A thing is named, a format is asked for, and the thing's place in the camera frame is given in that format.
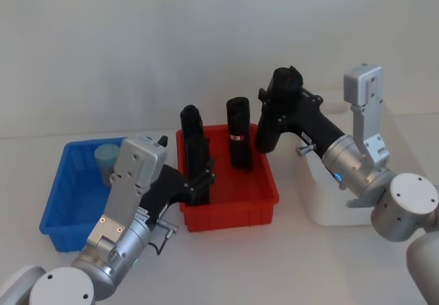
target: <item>robotic arm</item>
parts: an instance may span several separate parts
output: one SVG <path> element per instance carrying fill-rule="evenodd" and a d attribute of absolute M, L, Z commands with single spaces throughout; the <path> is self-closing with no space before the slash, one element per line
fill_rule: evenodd
<path fill-rule="evenodd" d="M 189 182 L 164 164 L 167 138 L 125 138 L 121 144 L 112 188 L 103 215 L 71 267 L 48 273 L 40 267 L 16 272 L 0 289 L 0 305 L 94 305 L 110 297 L 152 245 L 159 255 L 178 228 L 162 219 L 176 202 L 193 204 L 213 183 L 213 161 Z M 160 249 L 150 243 L 158 226 L 166 229 Z"/>
<path fill-rule="evenodd" d="M 344 99 L 351 103 L 353 137 L 343 133 L 320 111 L 323 99 L 302 87 L 294 68 L 275 70 L 267 90 L 259 90 L 262 115 L 255 147 L 267 153 L 283 132 L 306 144 L 299 156 L 315 151 L 323 165 L 357 199 L 351 208 L 374 207 L 374 229 L 389 241 L 406 241 L 419 228 L 439 230 L 439 196 L 435 186 L 413 173 L 396 175 L 386 167 L 390 153 L 379 133 L 383 74 L 380 66 L 363 64 L 344 76 Z M 407 267 L 429 304 L 439 304 L 439 232 L 420 237 L 407 251 Z"/>

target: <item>red plastic bin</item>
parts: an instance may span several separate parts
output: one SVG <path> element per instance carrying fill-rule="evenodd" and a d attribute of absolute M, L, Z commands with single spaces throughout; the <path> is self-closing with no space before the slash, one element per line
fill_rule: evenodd
<path fill-rule="evenodd" d="M 252 146 L 256 128 L 255 124 L 250 125 Z M 230 163 L 227 125 L 206 126 L 204 135 L 210 140 L 209 151 L 215 160 L 213 172 L 216 179 L 211 187 L 209 205 L 180 204 L 188 231 L 270 224 L 279 193 L 267 156 L 253 149 L 253 170 L 235 169 Z M 185 142 L 181 130 L 177 131 L 176 137 L 178 170 L 186 175 Z"/>

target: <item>blue led light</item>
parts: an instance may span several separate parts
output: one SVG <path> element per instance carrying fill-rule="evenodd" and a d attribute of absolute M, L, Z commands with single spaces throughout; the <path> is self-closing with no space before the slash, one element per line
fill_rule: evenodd
<path fill-rule="evenodd" d="M 334 173 L 334 177 L 337 180 L 337 182 L 339 183 L 342 182 L 342 176 L 339 173 Z"/>

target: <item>blue plastic bin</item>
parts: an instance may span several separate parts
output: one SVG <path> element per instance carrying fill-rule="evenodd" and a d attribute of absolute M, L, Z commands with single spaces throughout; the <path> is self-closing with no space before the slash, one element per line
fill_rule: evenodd
<path fill-rule="evenodd" d="M 105 209 L 110 188 L 104 186 L 94 152 L 103 144 L 120 146 L 123 138 L 67 144 L 40 223 L 59 252 L 81 250 Z"/>

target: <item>white table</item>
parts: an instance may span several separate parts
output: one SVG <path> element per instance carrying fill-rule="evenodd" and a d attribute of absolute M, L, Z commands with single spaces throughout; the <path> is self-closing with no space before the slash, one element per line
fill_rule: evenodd
<path fill-rule="evenodd" d="M 423 125 L 428 121 L 433 126 Z M 398 117 L 410 145 L 428 132 L 414 153 L 439 181 L 439 116 Z M 174 132 L 168 164 L 176 164 Z M 62 149 L 74 140 L 129 136 L 87 134 L 0 140 L 0 282 L 28 264 L 68 266 L 76 254 L 58 253 L 38 225 Z M 281 195 L 271 225 L 188 233 L 177 206 L 167 220 L 180 226 L 162 255 L 142 255 L 117 292 L 99 304 L 424 304 L 405 268 L 408 243 L 391 243 L 371 227 L 323 228 L 305 215 L 292 181 L 293 151 L 283 136 L 269 155 Z M 154 239 L 163 237 L 155 231 Z"/>

